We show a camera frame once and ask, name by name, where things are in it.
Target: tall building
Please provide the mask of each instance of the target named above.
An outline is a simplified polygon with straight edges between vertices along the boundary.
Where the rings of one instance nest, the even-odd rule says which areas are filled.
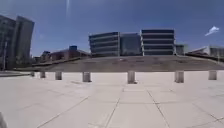
[[[143,56],[173,55],[174,30],[141,30]]]
[[[0,70],[9,63],[16,22],[0,15]]]
[[[89,36],[93,57],[120,56],[120,33],[110,32]]]
[[[0,65],[13,68],[16,61],[28,63],[34,22],[18,16],[16,20],[0,16]]]

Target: office building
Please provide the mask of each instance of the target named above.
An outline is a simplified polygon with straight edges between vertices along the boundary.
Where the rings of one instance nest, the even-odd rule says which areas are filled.
[[[120,33],[110,32],[89,36],[93,57],[120,56]]]
[[[34,22],[18,16],[16,20],[0,16],[0,66],[13,68],[19,61],[29,63]]]
[[[173,55],[174,30],[141,30],[143,56]]]
[[[121,56],[141,56],[141,37],[138,33],[121,34],[120,55]]]
[[[60,51],[44,51],[43,54],[40,56],[39,62],[37,63],[67,61],[74,58],[84,58],[89,56],[90,54],[88,52],[79,50],[77,46],[73,45],[69,46],[69,48],[67,49],[63,49]]]

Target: building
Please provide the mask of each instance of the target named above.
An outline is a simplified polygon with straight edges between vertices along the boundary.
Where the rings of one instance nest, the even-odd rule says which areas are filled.
[[[141,37],[138,33],[125,33],[120,35],[121,56],[141,56]]]
[[[224,47],[221,46],[205,46],[196,50],[193,50],[191,52],[188,52],[190,54],[197,54],[197,55],[207,55],[211,57],[218,57],[218,58],[224,58]]]
[[[93,57],[175,54],[174,30],[141,30],[138,33],[110,32],[89,36]]]
[[[174,40],[174,30],[141,30],[143,56],[173,55]]]
[[[0,16],[0,65],[13,68],[17,62],[30,61],[30,46],[34,22],[18,16],[16,20]]]
[[[49,52],[44,51],[40,57],[39,63],[66,61],[72,58],[88,57],[89,53],[77,49],[77,46],[69,46],[68,49]]]
[[[102,33],[89,36],[93,57],[139,56],[141,52],[140,36],[137,33]]]
[[[89,36],[93,57],[120,56],[120,33],[110,32]]]
[[[174,45],[174,54],[175,55],[185,55],[187,50],[187,45],[185,44],[175,44]]]

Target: pavement tile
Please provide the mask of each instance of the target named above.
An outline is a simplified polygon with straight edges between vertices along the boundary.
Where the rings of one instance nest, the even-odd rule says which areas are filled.
[[[156,103],[183,102],[187,99],[173,92],[150,92]]]
[[[40,105],[5,114],[4,118],[9,128],[37,128],[56,116],[56,113]]]
[[[148,92],[122,92],[119,103],[154,103]]]
[[[218,100],[219,97],[201,99],[194,102],[194,104],[205,111],[206,113],[214,116],[216,119],[224,118],[224,102]]]
[[[109,128],[168,128],[156,105],[119,104]]]
[[[101,103],[86,100],[70,111],[61,114],[59,117],[43,125],[41,128],[105,127],[115,105],[115,103]]]
[[[83,101],[84,98],[72,98],[68,96],[59,96],[51,101],[40,103],[57,114],[61,114]]]
[[[170,128],[187,128],[215,121],[191,103],[159,104]]]
[[[194,126],[191,128],[224,128],[224,124],[218,121],[215,121],[215,122],[211,122],[211,123],[200,125],[200,126]]]

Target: glass facade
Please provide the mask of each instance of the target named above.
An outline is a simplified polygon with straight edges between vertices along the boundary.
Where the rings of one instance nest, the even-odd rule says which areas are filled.
[[[143,55],[173,55],[174,30],[142,30]]]
[[[141,38],[136,34],[121,35],[121,56],[138,56],[141,52]]]
[[[34,22],[18,16],[16,20],[0,15],[0,58],[5,52],[6,68],[14,67],[16,58],[30,59],[30,45]]]
[[[89,43],[93,57],[120,56],[119,32],[91,35],[89,36]]]

